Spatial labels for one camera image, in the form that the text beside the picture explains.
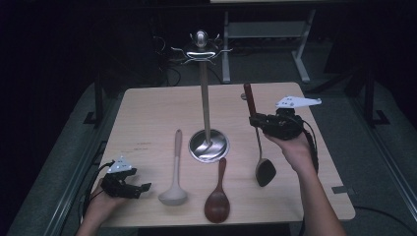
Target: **ladle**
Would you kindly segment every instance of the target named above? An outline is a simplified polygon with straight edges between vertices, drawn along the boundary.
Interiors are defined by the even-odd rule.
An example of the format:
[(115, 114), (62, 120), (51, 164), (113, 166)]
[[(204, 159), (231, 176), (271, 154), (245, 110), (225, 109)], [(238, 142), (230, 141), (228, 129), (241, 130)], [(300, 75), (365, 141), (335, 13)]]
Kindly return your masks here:
[[(255, 117), (257, 110), (255, 108), (254, 96), (252, 95), (251, 84), (243, 85), (245, 90), (246, 101), (248, 102), (249, 113), (251, 117)], [(262, 146), (258, 127), (255, 127), (257, 133), (258, 147), (260, 149), (260, 159), (255, 169), (255, 176), (257, 177), (258, 184), (261, 187), (266, 186), (275, 177), (276, 170), (272, 162), (266, 158), (262, 158)]]
[(159, 200), (167, 206), (180, 206), (187, 200), (187, 192), (181, 189), (179, 184), (179, 160), (182, 144), (182, 131), (175, 133), (175, 157), (174, 157), (174, 176), (171, 188), (158, 196)]
[(218, 182), (217, 187), (208, 196), (205, 204), (206, 218), (213, 223), (221, 223), (226, 220), (230, 212), (230, 202), (223, 191), (223, 176), (226, 169), (226, 158), (222, 158), (218, 163)]

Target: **wooden table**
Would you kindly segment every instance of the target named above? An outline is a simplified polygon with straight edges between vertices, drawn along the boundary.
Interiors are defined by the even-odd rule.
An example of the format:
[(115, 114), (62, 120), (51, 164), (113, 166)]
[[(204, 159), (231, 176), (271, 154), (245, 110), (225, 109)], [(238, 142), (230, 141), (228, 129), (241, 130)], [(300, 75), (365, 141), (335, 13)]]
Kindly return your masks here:
[[(285, 95), (303, 96), (294, 83), (252, 84), (259, 113), (274, 114), (275, 103)], [(230, 151), (223, 188), (230, 201), (230, 215), (223, 224), (300, 221), (303, 209), (298, 179), (277, 145), (261, 135), (264, 158), (274, 164), (277, 174), (265, 187), (256, 181), (255, 168), (259, 149), (255, 128), (249, 125), (249, 111), (242, 85), (208, 87), (210, 123), (227, 136)], [(354, 208), (347, 194), (334, 194), (332, 187), (342, 182), (328, 153), (328, 148), (310, 108), (297, 108), (296, 114), (315, 130), (320, 171), (331, 205), (340, 219), (351, 219)], [(142, 227), (211, 224), (204, 205), (217, 183), (218, 163), (201, 163), (188, 151), (190, 138), (204, 128), (200, 87), (134, 88), (126, 91), (101, 163), (125, 156), (138, 168), (127, 182), (151, 188), (138, 200), (131, 200), (117, 210), (104, 226)], [(181, 206), (165, 206), (157, 196), (172, 181), (174, 137), (183, 132), (180, 157), (180, 185), (188, 192)]]

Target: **spatula handle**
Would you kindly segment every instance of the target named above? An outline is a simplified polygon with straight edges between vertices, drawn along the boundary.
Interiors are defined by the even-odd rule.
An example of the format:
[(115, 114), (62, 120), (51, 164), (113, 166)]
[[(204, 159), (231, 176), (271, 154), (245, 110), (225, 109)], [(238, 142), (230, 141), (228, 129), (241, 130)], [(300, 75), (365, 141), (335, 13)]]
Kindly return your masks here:
[(246, 101), (248, 102), (249, 114), (251, 114), (251, 116), (255, 116), (257, 114), (257, 109), (255, 108), (255, 101), (254, 96), (252, 95), (251, 84), (245, 83), (243, 85), (243, 89), (245, 90)]

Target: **white ladle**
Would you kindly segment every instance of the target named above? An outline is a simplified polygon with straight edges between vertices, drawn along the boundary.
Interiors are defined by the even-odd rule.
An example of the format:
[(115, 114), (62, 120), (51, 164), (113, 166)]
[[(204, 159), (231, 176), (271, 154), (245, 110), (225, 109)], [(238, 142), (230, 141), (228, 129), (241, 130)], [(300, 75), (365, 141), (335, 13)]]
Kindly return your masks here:
[(158, 196), (159, 200), (167, 206), (180, 206), (187, 200), (187, 192), (181, 189), (179, 184), (179, 160), (182, 143), (182, 132), (177, 130), (175, 133), (175, 157), (174, 157), (174, 176), (171, 188)]

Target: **wooden spoon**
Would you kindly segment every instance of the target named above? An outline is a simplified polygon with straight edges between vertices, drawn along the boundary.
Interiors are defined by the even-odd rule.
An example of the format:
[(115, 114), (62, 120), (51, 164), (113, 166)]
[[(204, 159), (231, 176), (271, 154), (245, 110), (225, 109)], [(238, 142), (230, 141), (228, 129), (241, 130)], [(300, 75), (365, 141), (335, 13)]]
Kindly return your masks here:
[(217, 187), (208, 196), (205, 204), (206, 218), (213, 223), (221, 223), (226, 220), (230, 212), (230, 202), (223, 191), (223, 176), (226, 169), (226, 158), (222, 158), (218, 163), (218, 182)]

